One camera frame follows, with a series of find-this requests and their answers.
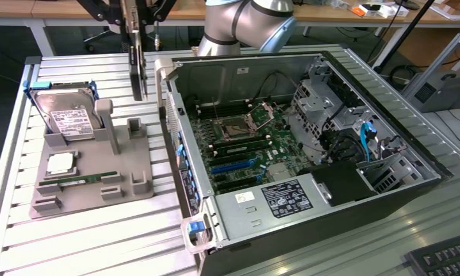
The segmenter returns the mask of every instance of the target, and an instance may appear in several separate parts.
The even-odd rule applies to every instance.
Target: hard drive label
[[[85,109],[52,111],[52,116],[63,136],[76,136],[93,133]]]
[[[262,188],[262,191],[268,201],[271,212],[279,219],[312,208],[298,180]]]

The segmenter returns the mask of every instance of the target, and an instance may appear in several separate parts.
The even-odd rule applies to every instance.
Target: keyboard
[[[460,276],[460,236],[411,251],[406,258],[416,275]]]

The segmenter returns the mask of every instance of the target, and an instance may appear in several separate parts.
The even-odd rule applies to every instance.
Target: sticker
[[[244,151],[244,150],[247,150],[247,147],[242,147],[242,148],[229,149],[229,150],[227,151],[227,153],[228,153],[228,154],[231,154],[231,153],[233,153],[233,152],[238,152],[238,151]]]
[[[239,68],[238,69],[238,75],[240,74],[247,74],[248,73],[248,67],[244,67],[244,68]]]
[[[243,203],[246,201],[254,200],[254,193],[251,191],[247,191],[246,193],[236,194],[236,199],[239,203]]]
[[[262,188],[274,216],[280,219],[312,208],[307,194],[295,179]]]
[[[93,133],[85,109],[52,111],[52,116],[63,136],[76,136]]]

